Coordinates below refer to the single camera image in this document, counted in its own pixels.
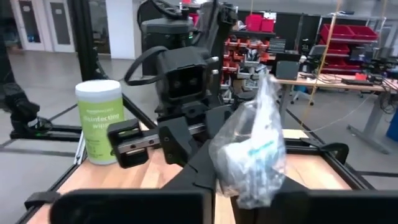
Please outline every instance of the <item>concrete floor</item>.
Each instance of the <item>concrete floor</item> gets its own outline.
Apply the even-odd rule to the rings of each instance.
[[[10,55],[17,82],[25,89],[29,99],[41,106],[40,115],[51,118],[76,103],[74,87],[80,82],[78,60],[73,54],[54,54],[26,52],[24,55]],[[111,78],[119,80],[130,65],[127,60],[102,60],[105,71]],[[154,110],[157,98],[153,86],[128,87],[124,93],[130,97],[145,113],[155,118]],[[312,107],[309,120],[305,121],[311,129],[322,127],[348,114],[363,99],[357,93],[337,93],[335,91],[316,94],[316,104]],[[298,100],[289,105],[297,117],[301,118],[307,105]],[[362,128],[372,107],[372,99],[350,117],[317,132],[326,142],[344,142],[350,146],[348,162],[356,170],[398,173],[397,143],[384,137],[391,116],[385,116],[379,125],[376,137],[390,145],[395,153],[384,155],[371,149],[347,130],[347,124]],[[54,124],[79,125],[77,109],[59,116]],[[0,112],[0,202],[7,206],[0,209],[0,223],[14,223],[24,212],[24,200],[33,192],[47,190],[72,164],[70,157],[77,143],[50,141],[8,141],[11,131],[9,115]],[[300,125],[287,116],[285,128],[300,129]],[[377,189],[398,189],[398,179],[384,177],[366,177]]]

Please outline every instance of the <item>workbench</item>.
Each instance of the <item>workbench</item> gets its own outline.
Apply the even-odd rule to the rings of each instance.
[[[284,129],[286,139],[307,139],[301,130]],[[76,189],[153,189],[161,188],[182,168],[168,165],[161,149],[149,150],[150,159],[143,165],[122,169],[117,163],[97,166],[86,159],[69,170],[52,190],[65,194]],[[331,154],[313,152],[288,154],[286,172],[288,177],[309,189],[365,189],[350,170],[334,159]],[[30,208],[18,223],[49,224],[51,205]],[[216,196],[215,224],[235,223],[229,198]]]
[[[299,72],[296,80],[279,80],[278,82],[282,85],[282,96],[280,98],[279,103],[279,112],[280,112],[280,119],[281,123],[284,123],[285,114],[287,105],[290,102],[289,94],[292,86],[294,85],[302,85],[302,86],[314,86],[315,82],[317,82],[317,87],[320,88],[336,88],[336,89],[344,89],[344,90],[358,90],[358,91],[372,91],[372,92],[381,92],[378,95],[377,100],[374,102],[374,106],[372,108],[372,112],[369,115],[368,121],[366,122],[365,128],[363,131],[353,127],[352,125],[348,125],[347,129],[351,131],[355,136],[359,137],[364,142],[371,145],[374,149],[378,150],[381,153],[389,154],[391,150],[388,149],[385,145],[381,144],[377,140],[374,139],[374,133],[380,120],[383,116],[383,110],[380,107],[380,102],[385,96],[386,89],[381,86],[374,85],[374,86],[363,86],[363,85],[347,85],[341,83],[340,80],[344,79],[355,79],[353,75],[331,75],[331,74],[320,74],[320,79],[310,80],[306,78],[302,78],[300,75],[308,75],[306,73]],[[391,85],[395,88],[398,88],[398,83],[393,80],[388,80]]]

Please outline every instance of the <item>black cable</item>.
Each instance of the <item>black cable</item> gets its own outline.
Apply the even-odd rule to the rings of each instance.
[[[142,18],[141,18],[141,12],[142,12],[142,6],[147,2],[148,0],[145,0],[143,2],[140,3],[140,5],[138,6],[138,10],[137,10],[137,24],[138,24],[138,28],[142,33],[142,28],[141,28],[141,24],[142,24]]]
[[[137,70],[137,68],[140,66],[140,64],[143,63],[143,61],[151,56],[154,55],[158,55],[161,52],[165,52],[166,50],[168,50],[166,47],[164,46],[156,46],[156,47],[152,47],[148,50],[146,50],[144,53],[142,53],[142,55],[140,55],[129,67],[129,69],[127,70],[125,76],[124,76],[124,81],[127,83],[127,85],[129,86],[138,86],[138,85],[147,85],[147,84],[151,84],[154,83],[158,80],[163,79],[164,74],[160,74],[157,75],[154,78],[148,79],[148,80],[130,80],[130,78],[132,77],[132,74]]]
[[[161,2],[164,5],[168,5],[170,7],[173,7],[170,3],[165,2],[163,0],[149,0],[150,3],[152,3],[152,5],[155,7],[156,10],[158,10],[160,13],[162,13],[165,17],[169,18],[169,19],[182,19],[182,14],[180,12],[172,12],[172,11],[168,11],[164,8],[161,8],[157,2]]]
[[[217,5],[218,5],[218,0],[213,0],[213,5],[211,7],[211,16],[210,16],[209,23],[207,25],[206,37],[208,37],[210,34],[210,28],[211,28],[211,25],[213,24],[214,13],[216,12]]]
[[[206,34],[205,34],[206,38],[210,34],[210,28],[211,28],[211,25],[212,25],[212,23],[214,21],[214,13],[216,12],[217,4],[218,4],[218,0],[213,0],[213,5],[211,7],[211,17],[209,19],[209,23],[207,25],[207,31],[206,31]],[[199,25],[201,27],[198,28],[198,35],[192,40],[192,45],[196,45],[197,43],[199,43],[199,40],[203,37],[203,31],[202,31],[203,24],[200,22]]]

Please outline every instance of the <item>white lid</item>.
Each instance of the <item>white lid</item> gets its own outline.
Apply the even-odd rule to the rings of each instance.
[[[102,98],[122,93],[121,85],[115,80],[90,80],[79,83],[75,87],[77,97]]]

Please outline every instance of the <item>clear plastic bag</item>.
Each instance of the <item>clear plastic bag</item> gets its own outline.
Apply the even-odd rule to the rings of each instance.
[[[241,104],[209,145],[221,193],[238,196],[240,208],[269,206],[285,178],[278,89],[272,76],[261,74],[256,99]]]

